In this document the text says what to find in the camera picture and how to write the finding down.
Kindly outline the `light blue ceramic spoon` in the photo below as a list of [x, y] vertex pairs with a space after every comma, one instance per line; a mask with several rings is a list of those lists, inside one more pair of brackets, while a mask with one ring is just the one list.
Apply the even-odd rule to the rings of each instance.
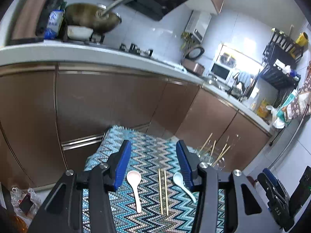
[[183, 176], [180, 172], [177, 172], [173, 175], [173, 182], [175, 185], [180, 187], [190, 197], [193, 203], [196, 203], [195, 196], [184, 185]]

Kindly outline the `pink rice cooker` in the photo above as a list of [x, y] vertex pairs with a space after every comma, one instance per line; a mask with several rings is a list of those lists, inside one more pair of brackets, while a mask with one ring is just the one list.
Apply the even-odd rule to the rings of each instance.
[[197, 60], [204, 54], [204, 48], [201, 45], [195, 45], [189, 48], [185, 53], [181, 62], [182, 66], [188, 71], [197, 76], [204, 73], [204, 66]]

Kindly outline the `white gas water heater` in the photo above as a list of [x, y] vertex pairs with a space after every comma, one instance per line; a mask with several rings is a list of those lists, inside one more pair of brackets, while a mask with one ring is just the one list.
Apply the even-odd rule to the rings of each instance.
[[200, 44], [206, 34], [210, 20], [211, 15], [209, 13], [193, 10], [184, 31], [189, 33], [196, 43]]

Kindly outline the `white pink ceramic spoon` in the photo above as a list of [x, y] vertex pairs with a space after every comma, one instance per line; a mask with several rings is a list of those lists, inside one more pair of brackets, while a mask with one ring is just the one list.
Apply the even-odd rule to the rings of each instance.
[[136, 212], [139, 214], [142, 212], [141, 201], [140, 201], [139, 193], [138, 193], [138, 186], [139, 186], [141, 180], [142, 180], [142, 177], [138, 171], [131, 170], [127, 173], [127, 181], [129, 183], [129, 185], [132, 187], [133, 194], [135, 197]]

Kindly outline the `white microwave oven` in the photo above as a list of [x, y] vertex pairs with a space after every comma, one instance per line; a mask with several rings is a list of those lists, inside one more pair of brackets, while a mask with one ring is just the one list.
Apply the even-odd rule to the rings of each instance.
[[228, 82], [228, 79], [232, 73], [232, 70], [222, 64], [213, 63], [210, 69], [211, 74], [213, 74], [218, 80], [222, 81], [223, 83]]

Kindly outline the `yellow roll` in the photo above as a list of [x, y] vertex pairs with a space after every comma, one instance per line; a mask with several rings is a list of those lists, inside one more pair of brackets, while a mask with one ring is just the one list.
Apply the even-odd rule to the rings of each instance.
[[309, 41], [309, 37], [306, 32], [299, 34], [299, 37], [296, 39], [295, 43], [301, 47], [305, 46]]

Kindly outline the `white bowl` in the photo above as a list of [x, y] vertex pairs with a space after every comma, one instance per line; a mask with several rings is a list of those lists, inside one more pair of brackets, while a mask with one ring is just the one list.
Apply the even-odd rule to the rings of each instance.
[[88, 41], [93, 34], [92, 28], [87, 28], [84, 26], [74, 26], [69, 25], [67, 27], [67, 36], [70, 39]]

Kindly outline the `zigzag knitted table cloth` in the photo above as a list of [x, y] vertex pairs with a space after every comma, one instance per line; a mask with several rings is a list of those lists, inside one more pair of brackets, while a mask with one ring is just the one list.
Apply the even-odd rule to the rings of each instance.
[[[132, 145], [127, 171], [136, 170], [142, 180], [138, 187], [142, 212], [136, 212], [133, 190], [127, 180], [109, 199], [117, 232], [191, 232], [196, 203], [173, 182], [180, 167], [176, 142], [125, 128], [110, 128], [100, 146], [85, 162], [91, 170], [116, 153], [124, 140]], [[161, 169], [163, 215], [160, 213], [158, 169]]]

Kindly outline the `brown lower cabinets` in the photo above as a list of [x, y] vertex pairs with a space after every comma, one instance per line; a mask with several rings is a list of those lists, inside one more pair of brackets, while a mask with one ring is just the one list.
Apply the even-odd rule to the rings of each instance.
[[82, 170], [113, 125], [193, 148], [208, 136], [225, 145], [225, 169], [245, 169], [272, 136], [257, 115], [190, 75], [162, 75], [89, 63], [1, 67], [1, 182], [7, 188], [56, 182]]

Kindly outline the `gas stove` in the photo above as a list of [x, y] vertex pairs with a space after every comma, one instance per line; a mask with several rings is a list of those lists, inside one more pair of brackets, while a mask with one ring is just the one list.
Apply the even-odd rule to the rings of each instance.
[[172, 67], [180, 66], [180, 63], [176, 63], [176, 62], [170, 61], [168, 59], [165, 59], [164, 57], [160, 57], [155, 52], [154, 48], [143, 49], [134, 43], [125, 44], [125, 43], [117, 42], [116, 44], [105, 44], [104, 39], [105, 39], [104, 35], [103, 36], [95, 35], [95, 36], [90, 37], [89, 39], [85, 39], [85, 40], [71, 39], [69, 37], [67, 39], [63, 38], [62, 42], [63, 43], [70, 43], [70, 44], [76, 44], [76, 45], [86, 45], [86, 46], [91, 46], [91, 47], [96, 47], [96, 48], [105, 48], [105, 49], [110, 49], [110, 50], [117, 50], [120, 52], [129, 53], [131, 55], [141, 56], [141, 57], [146, 58], [146, 59], [152, 59], [156, 62], [166, 64], [167, 66], [172, 66]]

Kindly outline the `black wall rack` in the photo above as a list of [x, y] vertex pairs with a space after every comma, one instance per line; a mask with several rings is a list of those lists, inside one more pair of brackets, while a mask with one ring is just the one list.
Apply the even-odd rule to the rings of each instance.
[[296, 88], [301, 80], [296, 68], [303, 53], [302, 46], [284, 32], [272, 28], [271, 39], [263, 52], [259, 77], [277, 90]]

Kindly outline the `blue label bottle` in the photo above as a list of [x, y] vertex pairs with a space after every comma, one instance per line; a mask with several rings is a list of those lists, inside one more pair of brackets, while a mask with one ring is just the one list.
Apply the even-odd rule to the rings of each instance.
[[64, 10], [53, 10], [50, 13], [44, 33], [44, 39], [56, 39], [64, 19], [64, 13]]

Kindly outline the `patterned hanging apron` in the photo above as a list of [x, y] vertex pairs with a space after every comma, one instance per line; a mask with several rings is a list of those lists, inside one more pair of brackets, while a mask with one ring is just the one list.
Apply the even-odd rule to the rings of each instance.
[[303, 86], [299, 89], [298, 93], [294, 99], [282, 109], [284, 112], [285, 122], [291, 122], [303, 114], [310, 115], [310, 95], [311, 95], [311, 85], [310, 85], [310, 62], [306, 71], [306, 78]]

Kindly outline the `yellow bottle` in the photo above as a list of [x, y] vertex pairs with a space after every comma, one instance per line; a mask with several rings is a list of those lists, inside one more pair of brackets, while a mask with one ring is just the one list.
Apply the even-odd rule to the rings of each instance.
[[266, 108], [268, 105], [268, 101], [266, 99], [263, 99], [256, 110], [256, 115], [261, 118], [266, 118], [269, 113], [269, 110]]

